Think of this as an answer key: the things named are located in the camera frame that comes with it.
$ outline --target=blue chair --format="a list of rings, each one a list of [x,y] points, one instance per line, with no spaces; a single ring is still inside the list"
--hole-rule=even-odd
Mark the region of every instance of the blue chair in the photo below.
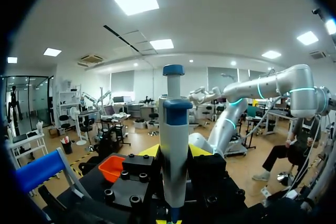
[[[64,172],[65,178],[67,179],[71,190],[76,195],[81,198],[83,196],[91,198],[82,186],[82,184],[79,182],[78,178],[73,173],[60,147],[57,148],[55,151],[45,156],[42,156],[35,161],[16,170],[15,175],[21,190],[23,191],[23,193],[27,194],[61,170]],[[75,183],[79,191],[74,187],[72,182]]]

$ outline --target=sneaker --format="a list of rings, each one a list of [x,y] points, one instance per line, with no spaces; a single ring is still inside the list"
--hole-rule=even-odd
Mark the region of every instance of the sneaker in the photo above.
[[[254,175],[252,179],[258,180],[258,181],[268,181],[270,177],[270,172],[263,172],[260,175]]]

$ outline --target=computer monitor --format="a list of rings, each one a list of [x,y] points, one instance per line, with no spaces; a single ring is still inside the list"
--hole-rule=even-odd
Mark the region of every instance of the computer monitor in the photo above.
[[[105,106],[104,109],[105,109],[106,115],[113,115],[113,114],[115,114],[114,108],[113,108],[112,105]]]
[[[113,102],[124,102],[124,97],[113,97]]]
[[[130,96],[124,97],[124,102],[131,103],[132,102],[132,98]]]

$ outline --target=trash can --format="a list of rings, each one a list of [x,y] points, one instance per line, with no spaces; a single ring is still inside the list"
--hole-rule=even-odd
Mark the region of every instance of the trash can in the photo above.
[[[63,150],[65,152],[65,154],[71,154],[72,153],[72,148],[71,148],[71,141],[69,141],[69,143],[62,143],[63,146]]]

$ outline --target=cardboard box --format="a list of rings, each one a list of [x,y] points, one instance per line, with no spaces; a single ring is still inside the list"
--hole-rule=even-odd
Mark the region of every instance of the cardboard box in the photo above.
[[[56,127],[49,128],[49,135],[51,138],[58,136],[58,131]]]

